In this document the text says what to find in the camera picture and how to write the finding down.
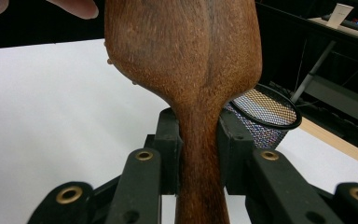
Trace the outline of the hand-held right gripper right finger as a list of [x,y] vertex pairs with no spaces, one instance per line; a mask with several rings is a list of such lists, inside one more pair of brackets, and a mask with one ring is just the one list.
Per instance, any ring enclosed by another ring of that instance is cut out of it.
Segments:
[[219,116],[217,143],[223,186],[229,195],[246,195],[246,160],[254,147],[254,139],[237,116],[226,109]]

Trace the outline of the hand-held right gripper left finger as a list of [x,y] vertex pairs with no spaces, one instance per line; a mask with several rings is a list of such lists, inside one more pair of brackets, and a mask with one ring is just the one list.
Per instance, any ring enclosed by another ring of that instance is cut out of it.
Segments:
[[159,152],[161,157],[161,193],[175,195],[179,189],[179,159],[183,141],[179,123],[171,108],[159,113],[157,129],[145,139],[145,147]]

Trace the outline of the black mesh pen holder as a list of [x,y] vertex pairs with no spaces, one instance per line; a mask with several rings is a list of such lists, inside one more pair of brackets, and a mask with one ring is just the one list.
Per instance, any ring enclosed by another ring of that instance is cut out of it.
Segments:
[[226,110],[244,124],[257,148],[275,149],[302,122],[300,112],[288,98],[262,84],[228,102]]

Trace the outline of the brown wooden hairbrush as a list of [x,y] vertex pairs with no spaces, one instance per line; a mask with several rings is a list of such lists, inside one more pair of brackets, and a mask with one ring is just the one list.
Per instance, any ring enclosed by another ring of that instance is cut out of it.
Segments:
[[104,38],[108,61],[179,121],[176,224],[229,224],[216,129],[261,77],[255,0],[105,0]]

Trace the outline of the light wooden table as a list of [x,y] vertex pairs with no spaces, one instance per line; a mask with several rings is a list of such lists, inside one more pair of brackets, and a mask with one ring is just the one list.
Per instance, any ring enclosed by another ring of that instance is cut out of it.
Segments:
[[358,147],[330,133],[316,123],[303,118],[299,128],[358,161]]

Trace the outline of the white-legged desk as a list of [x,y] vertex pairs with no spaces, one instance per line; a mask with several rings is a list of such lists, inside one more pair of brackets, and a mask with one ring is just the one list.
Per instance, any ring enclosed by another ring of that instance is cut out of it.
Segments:
[[312,25],[314,28],[320,28],[325,34],[330,32],[331,35],[328,37],[329,43],[324,48],[324,51],[315,65],[313,65],[302,83],[296,89],[291,100],[295,103],[301,94],[305,92],[347,115],[358,119],[358,93],[346,89],[343,84],[338,85],[318,75],[318,70],[332,52],[336,43],[349,43],[358,48],[358,30],[341,25],[337,28],[333,28],[328,26],[327,23],[328,21],[322,18],[308,19],[309,25]]

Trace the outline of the white paper card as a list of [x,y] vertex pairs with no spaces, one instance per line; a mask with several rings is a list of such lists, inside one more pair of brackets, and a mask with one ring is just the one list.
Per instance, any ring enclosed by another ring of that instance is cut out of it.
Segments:
[[351,13],[352,10],[352,6],[337,3],[326,25],[328,27],[337,29],[338,26],[346,19],[346,17]]

